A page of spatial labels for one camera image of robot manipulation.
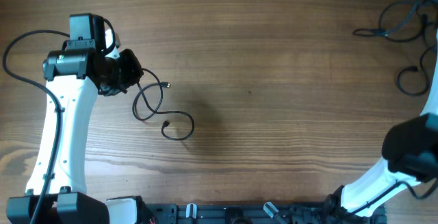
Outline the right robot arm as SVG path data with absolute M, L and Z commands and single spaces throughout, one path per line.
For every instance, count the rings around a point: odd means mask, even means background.
M 429 23 L 427 16 L 420 16 L 417 12 L 426 2 L 433 3 L 437 8 L 437 0 L 394 2 L 383 10 L 376 29 L 359 28 L 354 30 L 353 34 L 363 37 L 385 37 L 387 40 L 400 43 L 422 37 L 426 43 L 425 30 L 431 25 L 437 28 L 437 21 Z M 394 28 L 383 28 L 381 21 L 384 13 L 400 3 L 413 4 L 405 20 Z M 421 29 L 418 34 L 400 40 L 390 38 L 390 34 L 398 31 L 409 22 L 414 12 L 421 18 Z M 419 61 L 420 70 L 426 80 L 423 90 L 407 92 L 400 83 L 402 74 L 418 72 L 417 66 L 406 67 L 396 75 L 397 88 L 408 96 L 418 97 L 430 91 L 420 116 L 392 127 L 384 139 L 382 157 L 379 161 L 357 181 L 340 186 L 333 194 L 329 195 L 324 205 L 318 210 L 320 217 L 312 218 L 319 219 L 321 223 L 378 223 L 378 215 L 372 217 L 374 211 L 399 192 L 407 189 L 415 199 L 423 200 L 436 191 L 437 61 L 433 81 L 423 65 L 424 56 L 432 51 L 437 54 L 437 42 L 426 48 Z M 414 186 L 428 183 L 432 179 L 435 179 L 435 182 L 423 195 L 418 195 L 413 189 Z

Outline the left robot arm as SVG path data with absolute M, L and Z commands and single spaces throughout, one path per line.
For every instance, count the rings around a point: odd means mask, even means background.
M 84 173 L 90 116 L 96 98 L 127 92 L 142 69 L 129 49 L 118 51 L 111 23 L 94 14 L 70 16 L 59 51 L 43 62 L 47 111 L 37 162 L 22 197 L 11 197 L 11 223 L 111 223 L 102 201 L 87 196 Z

